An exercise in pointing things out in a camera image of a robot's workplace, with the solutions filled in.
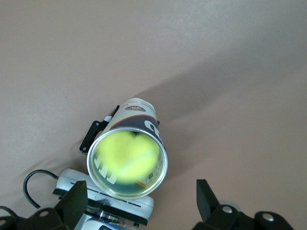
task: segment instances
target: black cable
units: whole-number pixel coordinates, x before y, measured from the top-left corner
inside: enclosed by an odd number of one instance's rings
[[[11,210],[10,208],[5,207],[5,206],[0,206],[0,209],[8,212],[12,217],[14,217],[17,220],[17,222],[20,221],[19,216],[13,210]]]
[[[24,185],[23,185],[23,190],[24,190],[24,196],[25,198],[36,208],[40,208],[40,205],[35,202],[29,195],[28,193],[28,188],[27,188],[27,184],[28,184],[28,181],[30,179],[31,176],[33,176],[34,174],[37,174],[37,173],[43,173],[43,174],[47,174],[49,176],[51,176],[52,178],[54,179],[58,179],[59,177],[56,176],[55,174],[53,174],[52,172],[49,172],[47,170],[43,170],[43,169],[38,169],[38,170],[35,170],[33,172],[31,172],[29,175],[27,175],[27,177],[25,178],[24,180]]]

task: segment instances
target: silver bolt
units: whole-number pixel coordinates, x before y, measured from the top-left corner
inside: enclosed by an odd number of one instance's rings
[[[232,209],[231,209],[231,207],[229,207],[229,206],[224,206],[224,207],[222,208],[222,210],[223,210],[225,213],[232,213]]]
[[[43,211],[39,214],[40,217],[45,217],[46,215],[48,215],[49,212],[48,211]]]
[[[263,217],[265,220],[269,221],[269,222],[274,221],[274,217],[273,217],[271,214],[269,214],[269,213],[263,213],[263,214],[262,214],[262,217]]]
[[[6,224],[6,220],[2,219],[0,220],[0,226],[5,225]]]

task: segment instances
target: tennis ball can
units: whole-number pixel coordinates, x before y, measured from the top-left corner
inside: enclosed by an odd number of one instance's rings
[[[155,109],[140,98],[119,106],[87,156],[93,182],[119,199],[148,195],[164,180],[167,167]]]

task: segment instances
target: yellow tennis ball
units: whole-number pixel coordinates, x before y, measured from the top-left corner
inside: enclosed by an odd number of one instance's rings
[[[117,181],[133,183],[147,176],[155,168],[159,146],[149,136],[132,131],[118,131],[107,135],[97,145],[103,164]]]

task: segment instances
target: cylindrical container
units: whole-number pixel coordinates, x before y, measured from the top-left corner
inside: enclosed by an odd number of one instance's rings
[[[119,179],[118,173],[110,170],[114,162],[110,162],[109,158],[104,160],[104,153],[101,151],[102,148],[106,148],[103,145],[108,138],[118,135],[119,132],[120,135],[126,133],[140,135],[156,145],[156,161],[153,168],[127,183]],[[122,158],[114,158],[114,161],[121,161]],[[134,161],[138,161],[141,169],[142,157],[137,157]],[[148,195],[164,180],[167,167],[167,155],[159,133],[154,107],[140,98],[132,98],[120,105],[108,126],[91,145],[87,157],[87,168],[93,182],[102,191],[121,199],[138,199]]]

